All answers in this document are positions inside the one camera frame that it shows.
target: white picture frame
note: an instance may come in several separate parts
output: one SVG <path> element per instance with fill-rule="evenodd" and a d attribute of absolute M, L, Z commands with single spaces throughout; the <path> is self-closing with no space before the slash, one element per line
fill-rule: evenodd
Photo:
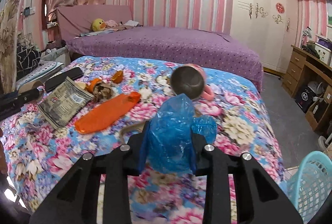
<path fill-rule="evenodd" d="M 332 28 L 332 0 L 326 2 L 326 25 Z"/>

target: blue plastic bag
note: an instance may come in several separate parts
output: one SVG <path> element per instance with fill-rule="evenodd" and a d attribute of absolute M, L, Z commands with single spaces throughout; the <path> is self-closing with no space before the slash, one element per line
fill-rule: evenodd
<path fill-rule="evenodd" d="M 191 130 L 193 133 L 203 135 L 208 144 L 213 144 L 217 137 L 217 122 L 209 115 L 194 117 Z"/>
<path fill-rule="evenodd" d="M 148 158 L 160 173 L 190 173 L 192 101 L 180 94 L 165 101 L 151 120 Z"/>

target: red paper cutting decoration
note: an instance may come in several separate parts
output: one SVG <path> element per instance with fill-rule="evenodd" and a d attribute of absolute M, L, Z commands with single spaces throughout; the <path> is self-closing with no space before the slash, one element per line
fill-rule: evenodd
<path fill-rule="evenodd" d="M 283 5 L 281 3 L 276 4 L 276 9 L 279 13 L 285 13 L 285 8 L 283 7 Z"/>

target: wooden desk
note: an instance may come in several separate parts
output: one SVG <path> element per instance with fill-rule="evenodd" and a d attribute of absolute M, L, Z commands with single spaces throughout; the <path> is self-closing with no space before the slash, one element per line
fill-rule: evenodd
<path fill-rule="evenodd" d="M 284 76 L 282 87 L 295 98 L 298 90 L 310 81 L 320 80 L 328 84 L 328 90 L 332 90 L 332 68 L 304 50 L 293 46 L 287 73 Z M 332 103 L 328 105 L 319 122 L 313 116 L 314 103 L 305 114 L 307 121 L 314 131 L 323 130 L 332 119 Z"/>

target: orange object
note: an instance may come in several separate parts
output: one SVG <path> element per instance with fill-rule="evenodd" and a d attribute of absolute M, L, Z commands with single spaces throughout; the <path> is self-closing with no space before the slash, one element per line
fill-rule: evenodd
<path fill-rule="evenodd" d="M 90 85 L 86 87 L 86 90 L 89 93 L 93 93 L 93 89 L 95 88 L 96 83 L 100 82 L 102 79 L 95 78 L 90 82 Z"/>
<path fill-rule="evenodd" d="M 115 72 L 115 74 L 112 77 L 112 82 L 114 82 L 115 84 L 119 84 L 122 82 L 122 80 L 123 80 L 123 71 Z"/>
<path fill-rule="evenodd" d="M 140 100 L 141 94 L 131 92 L 110 99 L 78 119 L 75 128 L 81 134 L 90 134 L 108 128 L 130 111 Z"/>

